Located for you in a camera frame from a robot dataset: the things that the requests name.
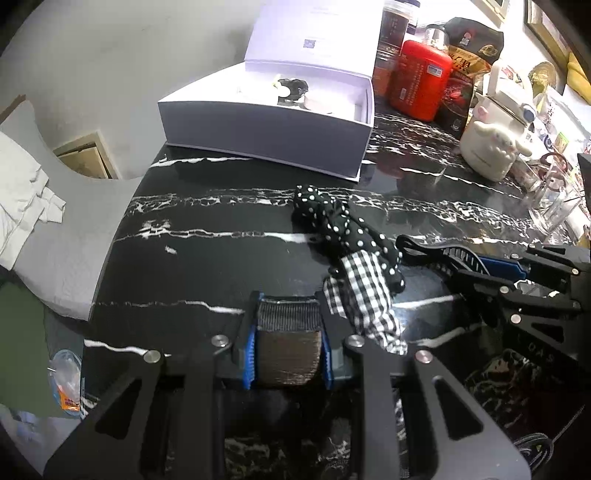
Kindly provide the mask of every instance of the clear glass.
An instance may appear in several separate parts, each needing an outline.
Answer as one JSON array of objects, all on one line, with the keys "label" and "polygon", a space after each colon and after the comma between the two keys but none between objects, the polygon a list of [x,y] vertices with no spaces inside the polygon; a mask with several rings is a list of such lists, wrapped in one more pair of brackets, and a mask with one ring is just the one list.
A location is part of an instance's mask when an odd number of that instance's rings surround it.
[{"label": "clear glass", "polygon": [[531,168],[521,157],[513,163],[510,169],[513,178],[526,192],[534,192],[542,184],[538,173]]},{"label": "clear glass", "polygon": [[536,228],[545,235],[562,225],[583,199],[583,193],[575,188],[568,169],[563,158],[554,160],[533,198],[530,216]]}]

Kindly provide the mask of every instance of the gingham cloth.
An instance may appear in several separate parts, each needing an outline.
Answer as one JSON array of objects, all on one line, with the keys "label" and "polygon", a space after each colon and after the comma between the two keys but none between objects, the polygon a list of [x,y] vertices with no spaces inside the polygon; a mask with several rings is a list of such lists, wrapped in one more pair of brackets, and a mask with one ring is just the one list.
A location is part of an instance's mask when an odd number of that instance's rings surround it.
[{"label": "gingham cloth", "polygon": [[379,262],[366,250],[342,258],[339,278],[324,281],[324,295],[331,313],[349,319],[357,334],[374,339],[390,353],[405,355],[408,346],[400,339],[400,324]]}]

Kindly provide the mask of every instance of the cardboard box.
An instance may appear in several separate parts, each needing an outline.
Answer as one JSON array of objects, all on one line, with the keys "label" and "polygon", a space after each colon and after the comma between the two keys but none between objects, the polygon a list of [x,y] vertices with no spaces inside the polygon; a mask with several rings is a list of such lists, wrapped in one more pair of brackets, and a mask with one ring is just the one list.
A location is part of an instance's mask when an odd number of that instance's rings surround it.
[{"label": "cardboard box", "polygon": [[[382,0],[269,1],[243,63],[159,101],[167,143],[358,179],[374,126],[382,7]],[[305,80],[331,113],[277,105],[265,88],[278,76]]]}]

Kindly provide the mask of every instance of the picture frame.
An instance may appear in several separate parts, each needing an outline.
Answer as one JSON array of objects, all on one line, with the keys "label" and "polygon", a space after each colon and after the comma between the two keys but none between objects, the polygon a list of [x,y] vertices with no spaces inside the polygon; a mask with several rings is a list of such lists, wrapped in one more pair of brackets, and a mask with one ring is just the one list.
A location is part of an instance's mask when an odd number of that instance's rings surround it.
[{"label": "picture frame", "polygon": [[511,0],[472,0],[497,28],[501,28],[507,19]]},{"label": "picture frame", "polygon": [[525,24],[534,33],[558,66],[560,73],[568,71],[570,47],[544,11],[532,0],[525,0]]}]

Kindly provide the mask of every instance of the red canister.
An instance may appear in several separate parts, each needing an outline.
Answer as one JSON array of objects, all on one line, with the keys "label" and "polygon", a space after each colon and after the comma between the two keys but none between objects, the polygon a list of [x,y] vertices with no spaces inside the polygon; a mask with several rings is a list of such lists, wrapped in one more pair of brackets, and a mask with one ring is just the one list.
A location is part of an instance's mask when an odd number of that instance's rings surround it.
[{"label": "red canister", "polygon": [[390,104],[424,122],[435,118],[453,68],[445,34],[428,28],[423,43],[407,40],[392,75]]}]

